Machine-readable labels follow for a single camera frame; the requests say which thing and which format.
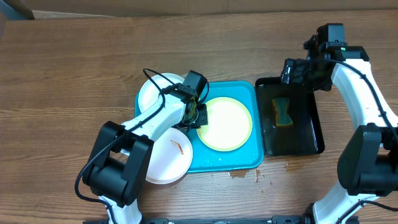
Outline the green yellow sponge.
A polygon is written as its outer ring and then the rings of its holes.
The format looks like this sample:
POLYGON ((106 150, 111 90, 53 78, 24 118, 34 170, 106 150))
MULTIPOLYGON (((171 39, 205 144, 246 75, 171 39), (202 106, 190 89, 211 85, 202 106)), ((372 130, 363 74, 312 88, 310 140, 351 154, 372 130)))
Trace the green yellow sponge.
POLYGON ((272 107, 275 116, 276 127, 288 127, 293 125, 292 118, 288 114, 289 99, 287 97, 278 97, 272 100, 272 107))

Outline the yellow-green rimmed plate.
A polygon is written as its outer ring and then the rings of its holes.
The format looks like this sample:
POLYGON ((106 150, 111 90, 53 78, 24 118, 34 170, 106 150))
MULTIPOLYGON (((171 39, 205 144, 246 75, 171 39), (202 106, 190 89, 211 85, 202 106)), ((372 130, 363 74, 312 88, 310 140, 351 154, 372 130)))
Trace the yellow-green rimmed plate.
POLYGON ((213 98, 205 105, 208 124, 197 129, 202 143, 221 152, 243 146, 253 129, 249 110, 240 101, 229 97, 213 98))

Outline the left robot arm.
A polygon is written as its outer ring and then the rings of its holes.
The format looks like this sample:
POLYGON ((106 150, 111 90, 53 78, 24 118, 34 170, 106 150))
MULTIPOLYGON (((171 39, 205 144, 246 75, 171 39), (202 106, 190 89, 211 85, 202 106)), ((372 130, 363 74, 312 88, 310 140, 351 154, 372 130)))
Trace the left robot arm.
POLYGON ((154 143, 169 128, 188 132, 206 125, 209 89, 208 80, 190 70, 183 82, 160 88, 158 100, 139 116, 102 125, 74 186, 78 198, 105 206, 108 218, 102 223, 143 223, 137 198, 154 143))

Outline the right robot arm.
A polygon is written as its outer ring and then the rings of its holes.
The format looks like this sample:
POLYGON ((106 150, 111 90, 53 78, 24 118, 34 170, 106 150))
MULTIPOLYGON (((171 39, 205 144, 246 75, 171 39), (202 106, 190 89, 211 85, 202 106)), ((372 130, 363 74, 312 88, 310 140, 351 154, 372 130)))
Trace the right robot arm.
POLYGON ((285 60, 283 84, 329 91, 336 86, 354 134, 338 159, 338 182, 308 206, 299 223, 358 223, 365 205, 396 212, 377 202, 397 191, 397 115, 378 88, 362 46, 349 46, 342 23, 327 23, 303 43, 305 59, 285 60))

